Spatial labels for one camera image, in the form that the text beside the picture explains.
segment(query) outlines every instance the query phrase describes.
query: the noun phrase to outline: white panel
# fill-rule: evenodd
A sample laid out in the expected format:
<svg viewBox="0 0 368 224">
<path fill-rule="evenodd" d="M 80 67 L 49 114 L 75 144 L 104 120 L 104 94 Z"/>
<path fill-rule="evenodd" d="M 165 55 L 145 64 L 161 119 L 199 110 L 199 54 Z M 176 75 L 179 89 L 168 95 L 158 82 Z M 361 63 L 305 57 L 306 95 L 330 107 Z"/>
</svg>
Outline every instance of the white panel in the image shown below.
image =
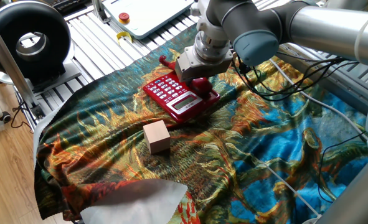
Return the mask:
<svg viewBox="0 0 368 224">
<path fill-rule="evenodd" d="M 109 62 L 110 65 L 115 70 L 121 69 L 126 67 L 122 63 L 121 60 L 119 60 L 116 55 L 113 54 L 113 52 L 110 50 L 109 46 L 106 46 L 107 39 L 99 39 L 97 36 L 95 36 L 81 21 L 77 19 L 73 19 L 70 21 L 72 25 L 81 33 L 81 35 L 94 47 L 96 50 L 102 55 L 102 57 Z"/>
<path fill-rule="evenodd" d="M 106 62 L 102 56 L 69 24 L 70 34 L 73 41 L 85 52 L 95 65 L 105 74 L 109 74 L 114 69 Z"/>
<path fill-rule="evenodd" d="M 170 22 L 174 27 L 176 27 L 178 30 L 180 31 L 184 31 L 188 28 L 188 26 L 185 26 L 183 23 L 181 23 L 180 21 L 178 21 L 177 19 L 173 19 Z"/>
<path fill-rule="evenodd" d="M 178 20 L 181 21 L 183 24 L 185 24 L 186 26 L 190 27 L 191 25 L 195 24 L 194 21 L 190 20 L 189 18 L 187 18 L 184 15 L 179 15 Z"/>
<path fill-rule="evenodd" d="M 80 80 L 81 83 L 83 83 L 83 85 L 87 85 L 88 84 L 88 82 L 86 81 L 86 79 L 82 75 L 80 75 L 77 78 Z"/>
<path fill-rule="evenodd" d="M 58 104 L 58 106 L 62 105 L 63 101 L 59 96 L 56 94 L 54 90 L 48 90 L 49 95 L 54 99 L 54 101 Z"/>
<path fill-rule="evenodd" d="M 173 38 L 173 36 L 164 29 L 158 29 L 156 33 L 159 34 L 164 40 L 171 40 Z"/>
<path fill-rule="evenodd" d="M 166 30 L 168 30 L 172 35 L 174 35 L 174 36 L 177 36 L 179 33 L 180 33 L 180 31 L 179 30 L 177 30 L 177 28 L 175 28 L 175 27 L 173 27 L 171 24 L 166 24 L 165 26 L 164 26 L 164 28 L 166 29 Z"/>
<path fill-rule="evenodd" d="M 159 46 L 162 46 L 164 43 L 166 43 L 166 41 L 163 38 L 161 38 L 155 33 L 149 35 L 149 38 L 152 38 Z"/>
<path fill-rule="evenodd" d="M 52 110 L 58 108 L 57 102 L 54 100 L 49 92 L 43 93 L 43 97 L 48 101 L 49 105 L 52 107 Z"/>
<path fill-rule="evenodd" d="M 85 53 L 79 47 L 76 47 L 74 57 L 77 59 L 80 65 L 89 73 L 92 79 L 97 80 L 103 77 L 102 72 L 99 71 L 99 69 L 93 64 L 93 62 L 85 55 Z"/>
<path fill-rule="evenodd" d="M 114 41 L 117 42 L 117 37 L 116 37 L 117 33 L 108 24 L 101 23 L 99 19 L 97 19 L 97 17 L 92 13 L 88 13 L 88 16 L 99 27 L 101 27 L 101 29 L 103 29 Z M 138 53 L 138 51 L 134 48 L 134 46 L 128 40 L 125 40 L 125 42 L 127 42 L 127 45 L 124 45 L 124 46 L 120 45 L 121 48 L 124 49 L 124 51 L 127 52 L 133 59 L 135 60 L 140 59 L 142 55 Z"/>
<path fill-rule="evenodd" d="M 98 52 L 98 54 L 102 57 L 102 59 L 104 61 L 106 61 L 109 66 L 113 69 L 113 70 L 118 70 L 119 66 L 117 66 L 117 64 L 103 51 L 103 49 L 97 45 L 88 35 L 87 33 L 85 33 L 84 31 L 81 30 L 81 28 L 79 28 L 78 25 L 76 25 L 76 23 L 70 21 L 70 27 L 74 27 L 75 31 L 73 31 L 74 34 L 72 34 L 72 39 L 78 44 L 81 44 L 82 49 L 84 48 L 85 45 L 89 45 L 91 46 L 95 51 Z"/>
<path fill-rule="evenodd" d="M 67 82 L 67 85 L 74 91 L 76 92 L 77 90 L 81 89 L 82 86 L 81 84 L 76 80 L 76 79 L 72 79 L 69 82 Z"/>
<path fill-rule="evenodd" d="M 55 87 L 55 89 L 58 91 L 58 93 L 62 97 L 63 101 L 66 101 L 67 99 L 69 99 L 70 96 L 73 95 L 73 93 L 67 88 L 67 86 L 65 84 L 57 86 L 57 87 Z"/>
<path fill-rule="evenodd" d="M 98 25 L 96 25 L 88 16 L 79 17 L 80 21 L 93 33 L 95 34 L 116 56 L 123 62 L 125 66 L 130 65 L 134 62 L 131 58 L 114 39 L 112 39 L 108 34 L 106 34 Z"/>
</svg>

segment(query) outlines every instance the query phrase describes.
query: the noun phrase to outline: chair leg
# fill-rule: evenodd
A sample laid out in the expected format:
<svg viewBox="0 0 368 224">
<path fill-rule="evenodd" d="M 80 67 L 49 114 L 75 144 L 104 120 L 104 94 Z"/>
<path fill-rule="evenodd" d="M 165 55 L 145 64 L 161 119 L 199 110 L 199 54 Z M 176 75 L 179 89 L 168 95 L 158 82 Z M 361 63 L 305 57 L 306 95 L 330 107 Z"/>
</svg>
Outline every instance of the chair leg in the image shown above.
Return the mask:
<svg viewBox="0 0 368 224">
<path fill-rule="evenodd" d="M 0 121 L 8 123 L 11 121 L 11 115 L 7 111 L 0 112 Z"/>
</svg>

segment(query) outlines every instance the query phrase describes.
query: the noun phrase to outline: white cable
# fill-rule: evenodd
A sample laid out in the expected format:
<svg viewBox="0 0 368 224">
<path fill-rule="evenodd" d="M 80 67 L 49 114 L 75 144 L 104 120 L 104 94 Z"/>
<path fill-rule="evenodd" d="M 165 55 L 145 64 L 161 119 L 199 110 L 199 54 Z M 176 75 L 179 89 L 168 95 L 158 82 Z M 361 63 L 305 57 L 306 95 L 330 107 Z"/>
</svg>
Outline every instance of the white cable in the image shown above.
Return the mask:
<svg viewBox="0 0 368 224">
<path fill-rule="evenodd" d="M 292 85 L 294 84 L 293 81 L 291 81 L 291 79 L 289 78 L 289 76 L 272 60 L 270 59 L 270 62 L 278 69 L 278 71 L 284 76 L 285 79 L 287 79 Z M 311 96 L 307 95 L 305 92 L 301 91 L 300 92 L 303 96 L 305 96 L 306 98 L 308 98 L 309 100 L 337 113 L 338 115 L 342 116 L 359 134 L 362 134 L 362 131 L 346 116 L 344 115 L 342 112 L 338 111 L 337 109 L 324 104 L 322 102 L 320 102 L 319 100 L 315 100 L 314 98 L 312 98 Z M 362 137 L 364 137 L 364 139 L 368 140 L 368 137 L 363 134 Z"/>
<path fill-rule="evenodd" d="M 259 160 L 267 169 L 273 173 L 278 179 L 280 179 L 293 193 L 295 193 L 295 196 L 300 198 L 301 201 L 304 202 L 305 205 L 319 218 L 321 215 L 295 190 L 293 189 L 285 180 L 282 179 L 271 167 L 269 167 L 264 161 Z"/>
<path fill-rule="evenodd" d="M 368 20 L 362 25 L 361 29 L 358 32 L 356 42 L 354 44 L 354 56 L 356 57 L 359 63 L 362 63 L 361 58 L 359 56 L 359 44 L 361 43 L 362 35 L 364 35 L 365 29 L 368 26 Z"/>
</svg>

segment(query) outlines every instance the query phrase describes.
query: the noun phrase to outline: metal pole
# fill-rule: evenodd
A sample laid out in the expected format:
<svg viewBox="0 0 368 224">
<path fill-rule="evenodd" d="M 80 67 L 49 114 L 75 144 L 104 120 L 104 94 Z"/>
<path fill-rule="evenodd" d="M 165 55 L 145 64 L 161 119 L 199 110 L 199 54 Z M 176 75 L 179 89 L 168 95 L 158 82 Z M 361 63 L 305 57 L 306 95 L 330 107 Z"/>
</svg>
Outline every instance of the metal pole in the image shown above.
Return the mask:
<svg viewBox="0 0 368 224">
<path fill-rule="evenodd" d="M 368 224 L 368 164 L 316 224 Z"/>
<path fill-rule="evenodd" d="M 11 53 L 9 52 L 1 36 L 0 36 L 0 62 L 2 67 L 4 67 L 5 71 L 14 82 L 17 90 L 21 94 L 23 100 L 26 102 L 28 107 L 38 118 L 44 117 L 45 115 L 41 110 L 41 107 L 39 106 L 39 102 L 36 100 L 32 90 L 26 83 L 21 70 L 17 66 L 15 60 L 13 59 Z"/>
<path fill-rule="evenodd" d="M 290 26 L 295 44 L 368 65 L 368 12 L 307 6 Z"/>
<path fill-rule="evenodd" d="M 94 13 L 98 19 L 100 19 L 103 23 L 110 22 L 110 19 L 105 13 L 105 9 L 102 5 L 102 0 L 92 0 L 92 5 L 94 6 Z"/>
</svg>

